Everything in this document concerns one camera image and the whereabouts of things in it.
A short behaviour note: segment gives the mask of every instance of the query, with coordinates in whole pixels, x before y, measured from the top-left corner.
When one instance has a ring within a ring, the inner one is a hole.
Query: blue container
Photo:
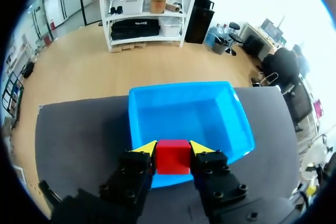
[[[209,29],[208,33],[205,36],[204,44],[212,50],[215,45],[216,37],[223,37],[224,35],[224,28],[221,27],[219,24]]]
[[[133,149],[153,140],[194,140],[222,150],[228,163],[255,148],[238,96],[228,82],[195,82],[130,90],[129,118]],[[155,174],[152,187],[192,180],[192,175]]]

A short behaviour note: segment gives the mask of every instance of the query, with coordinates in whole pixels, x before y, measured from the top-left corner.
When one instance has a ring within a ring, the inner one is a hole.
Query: stool
[[[231,33],[235,33],[236,31],[240,30],[240,25],[234,22],[230,22],[229,28],[231,28]]]
[[[238,35],[236,35],[236,34],[234,34],[234,33],[229,33],[229,37],[232,39],[233,42],[231,43],[230,47],[228,47],[228,48],[225,50],[225,52],[226,52],[227,54],[229,54],[229,55],[236,56],[237,53],[236,53],[235,50],[232,49],[232,47],[233,47],[233,45],[234,45],[235,43],[243,43],[243,40],[242,40]]]

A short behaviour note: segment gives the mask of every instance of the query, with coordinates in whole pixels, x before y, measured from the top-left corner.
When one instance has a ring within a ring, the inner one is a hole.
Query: red cube
[[[187,140],[160,140],[155,149],[158,174],[189,174],[191,146]]]

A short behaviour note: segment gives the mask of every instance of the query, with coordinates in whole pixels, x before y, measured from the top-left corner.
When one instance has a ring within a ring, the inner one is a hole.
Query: white shelf
[[[191,18],[191,13],[193,10],[195,0],[173,0],[173,2],[181,3],[183,6],[183,13],[175,13],[169,10],[165,10],[162,14],[150,13],[150,9],[146,6],[143,7],[143,12],[140,14],[113,14],[108,15],[107,9],[110,9],[113,6],[119,6],[117,3],[119,0],[110,0],[107,3],[107,0],[99,0],[100,3],[100,13],[103,21],[103,30],[105,35],[106,44],[109,50],[112,50],[114,45],[133,43],[133,42],[142,42],[142,41],[179,41],[180,47],[183,46],[184,39],[186,36],[187,28]],[[110,22],[113,20],[127,19],[127,18],[143,18],[143,17],[176,17],[180,18],[182,22],[181,34],[176,37],[164,37],[162,34],[157,36],[150,37],[138,37],[133,39],[121,39],[121,40],[112,40],[111,31],[110,31]]]
[[[126,43],[133,43],[133,42],[143,42],[143,41],[181,41],[181,36],[177,37],[164,37],[161,34],[156,36],[150,37],[138,37],[132,39],[118,39],[118,40],[110,40],[111,45],[119,45],[119,44],[126,44]]]
[[[150,13],[143,12],[139,14],[109,14],[108,17],[105,18],[105,22],[122,19],[122,18],[136,18],[136,17],[178,17],[178,18],[186,18],[187,15],[185,13],[175,13],[170,10],[165,10],[164,13]]]

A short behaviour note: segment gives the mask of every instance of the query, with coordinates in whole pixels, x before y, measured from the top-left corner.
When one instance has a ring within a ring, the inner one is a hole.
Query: paper roll
[[[180,7],[178,5],[166,4],[166,9],[171,10],[172,12],[176,12],[176,13],[180,11]]]

